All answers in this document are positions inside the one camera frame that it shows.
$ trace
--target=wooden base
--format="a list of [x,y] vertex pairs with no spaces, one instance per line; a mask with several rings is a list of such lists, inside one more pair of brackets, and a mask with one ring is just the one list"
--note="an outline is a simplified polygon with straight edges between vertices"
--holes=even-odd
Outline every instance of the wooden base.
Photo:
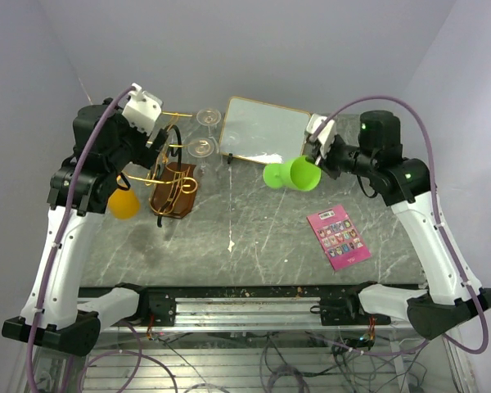
[[[175,173],[172,172],[174,171],[182,171],[185,172],[187,171],[186,176],[192,178],[193,177],[193,172],[196,168],[196,165],[193,164],[182,164],[180,166],[180,170],[178,170],[177,163],[176,162],[170,162],[167,164],[165,167],[164,173],[162,174],[162,177],[160,180],[163,180],[165,182],[170,182],[171,180],[174,180],[174,175]],[[180,191],[179,183],[174,183],[174,184],[156,184],[155,191],[153,192],[153,195],[151,196],[151,207],[155,211],[170,211],[171,206],[167,206],[164,208],[164,204],[167,202],[169,199],[169,195],[171,194],[171,190],[174,190],[173,192],[179,193],[178,199],[176,200],[176,203],[174,205],[173,211],[170,213],[163,215],[164,217],[171,217],[174,219],[182,219],[184,218],[187,213],[191,211],[193,208],[193,205],[195,204],[195,198],[196,198],[196,192],[193,192],[191,194],[186,194]]]

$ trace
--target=table surface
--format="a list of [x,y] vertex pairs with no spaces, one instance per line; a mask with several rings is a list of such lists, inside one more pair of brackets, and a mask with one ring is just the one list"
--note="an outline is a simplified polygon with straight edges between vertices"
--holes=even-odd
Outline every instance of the table surface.
[[[163,123],[169,121],[162,116]],[[184,140],[207,135],[194,118],[177,126]],[[358,117],[339,118],[338,132],[356,144]],[[196,160],[184,153],[183,161]],[[264,166],[216,156],[211,182],[200,184],[195,206],[184,219],[156,217],[148,205],[153,187],[132,181],[142,207],[136,217],[109,214],[93,241],[83,287],[119,282],[147,286],[256,286],[423,283],[420,261],[402,225],[380,197],[368,199],[354,176],[322,177],[312,192],[272,190]],[[130,174],[146,171],[128,168]],[[335,272],[306,219],[341,204],[372,257]]]

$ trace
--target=green cup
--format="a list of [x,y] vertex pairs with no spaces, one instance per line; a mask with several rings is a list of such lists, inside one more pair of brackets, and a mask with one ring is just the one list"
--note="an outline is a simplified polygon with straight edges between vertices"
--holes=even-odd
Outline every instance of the green cup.
[[283,164],[268,164],[264,168],[264,182],[270,188],[288,187],[297,191],[311,191],[318,183],[322,171],[307,162],[304,156]]

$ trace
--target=marble tabletop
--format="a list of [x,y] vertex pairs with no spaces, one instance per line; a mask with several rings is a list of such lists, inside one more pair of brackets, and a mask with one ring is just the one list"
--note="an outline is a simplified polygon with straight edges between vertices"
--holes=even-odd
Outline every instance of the marble tabletop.
[[[164,115],[163,122],[169,121]],[[184,140],[207,129],[193,118],[177,123]],[[358,117],[339,118],[338,132],[356,144]],[[196,160],[184,154],[184,161]],[[263,165],[215,156],[213,177],[200,184],[195,206],[184,219],[156,226],[148,200],[153,187],[132,181],[142,207],[121,221],[109,214],[93,242],[83,287],[119,282],[146,286],[256,286],[423,283],[425,276],[402,225],[380,197],[368,199],[354,176],[322,177],[312,192],[272,190]],[[146,171],[132,166],[131,174]],[[335,272],[308,215],[341,204],[372,253],[369,260]]]

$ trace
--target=barcode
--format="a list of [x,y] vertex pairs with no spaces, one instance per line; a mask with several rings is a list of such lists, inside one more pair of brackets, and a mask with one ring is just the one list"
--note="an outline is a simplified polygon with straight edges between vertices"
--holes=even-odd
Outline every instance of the barcode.
[[328,219],[329,217],[332,217],[333,215],[335,215],[335,212],[333,210],[330,210],[330,211],[327,211],[325,213],[319,214],[318,217],[320,217],[320,219]]

